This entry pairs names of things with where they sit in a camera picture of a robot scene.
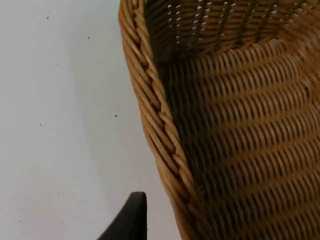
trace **basket rim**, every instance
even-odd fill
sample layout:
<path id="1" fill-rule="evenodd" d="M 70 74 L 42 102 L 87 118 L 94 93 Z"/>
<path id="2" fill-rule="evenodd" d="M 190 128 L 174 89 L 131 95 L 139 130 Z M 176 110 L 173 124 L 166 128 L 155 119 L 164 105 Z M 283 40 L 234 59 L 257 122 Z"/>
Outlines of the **basket rim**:
<path id="1" fill-rule="evenodd" d="M 184 240 L 213 239 L 186 155 L 179 142 L 163 84 L 153 61 L 144 8 L 155 0 L 121 0 L 118 20 L 144 135 Z"/>

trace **black object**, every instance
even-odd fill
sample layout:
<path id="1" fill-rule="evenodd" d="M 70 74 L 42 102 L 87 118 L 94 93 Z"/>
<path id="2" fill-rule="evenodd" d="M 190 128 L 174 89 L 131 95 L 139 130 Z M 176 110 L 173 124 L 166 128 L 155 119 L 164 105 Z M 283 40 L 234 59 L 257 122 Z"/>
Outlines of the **black object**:
<path id="1" fill-rule="evenodd" d="M 147 240 L 147 196 L 132 192 L 98 240 Z"/>

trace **wicker weave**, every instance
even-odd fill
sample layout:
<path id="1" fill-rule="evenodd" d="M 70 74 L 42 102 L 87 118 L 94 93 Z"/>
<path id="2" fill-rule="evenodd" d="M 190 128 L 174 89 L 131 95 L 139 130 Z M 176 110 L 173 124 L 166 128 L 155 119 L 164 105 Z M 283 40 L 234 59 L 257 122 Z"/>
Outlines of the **wicker weave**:
<path id="1" fill-rule="evenodd" d="M 319 240 L 320 2 L 121 0 L 119 22 L 181 238 Z"/>

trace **woven rattan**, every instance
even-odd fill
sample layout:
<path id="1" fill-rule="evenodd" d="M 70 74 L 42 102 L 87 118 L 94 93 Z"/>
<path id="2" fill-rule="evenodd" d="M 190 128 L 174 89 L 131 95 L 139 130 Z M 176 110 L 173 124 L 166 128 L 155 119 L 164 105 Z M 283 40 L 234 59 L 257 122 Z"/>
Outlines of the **woven rattan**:
<path id="1" fill-rule="evenodd" d="M 320 2 L 121 0 L 119 22 L 181 238 L 320 240 Z"/>

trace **white surface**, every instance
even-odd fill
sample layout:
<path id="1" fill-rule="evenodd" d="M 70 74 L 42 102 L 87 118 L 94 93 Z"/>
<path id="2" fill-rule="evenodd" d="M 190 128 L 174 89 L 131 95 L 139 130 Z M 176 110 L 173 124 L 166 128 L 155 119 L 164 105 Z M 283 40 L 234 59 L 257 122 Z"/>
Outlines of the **white surface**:
<path id="1" fill-rule="evenodd" d="M 133 191 L 147 193 L 148 239 L 179 239 L 143 136 L 118 6 L 0 0 L 1 240 L 95 240 Z"/>

